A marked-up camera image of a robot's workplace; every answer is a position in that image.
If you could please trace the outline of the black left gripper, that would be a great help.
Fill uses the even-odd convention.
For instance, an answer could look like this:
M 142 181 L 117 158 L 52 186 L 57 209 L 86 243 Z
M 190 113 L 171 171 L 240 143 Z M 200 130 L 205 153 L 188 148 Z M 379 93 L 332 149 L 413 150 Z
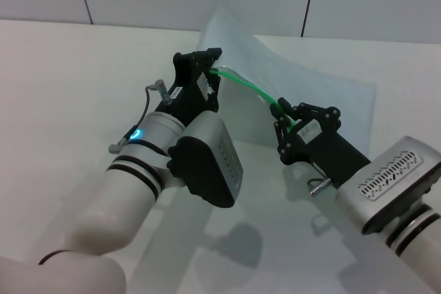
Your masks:
M 176 53 L 173 57 L 175 79 L 168 90 L 171 103 L 160 102 L 155 110 L 173 116 L 184 125 L 189 125 L 204 111 L 217 112 L 221 78 L 209 71 L 222 53 L 222 48 Z

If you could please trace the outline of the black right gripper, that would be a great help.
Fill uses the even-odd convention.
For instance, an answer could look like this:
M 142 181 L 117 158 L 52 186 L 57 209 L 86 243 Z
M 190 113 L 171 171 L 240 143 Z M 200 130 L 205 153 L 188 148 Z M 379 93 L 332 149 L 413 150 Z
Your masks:
M 316 165 L 334 187 L 340 187 L 370 160 L 337 131 L 340 110 L 300 103 L 292 106 L 279 98 L 270 105 L 276 119 L 277 151 L 284 165 L 303 161 Z

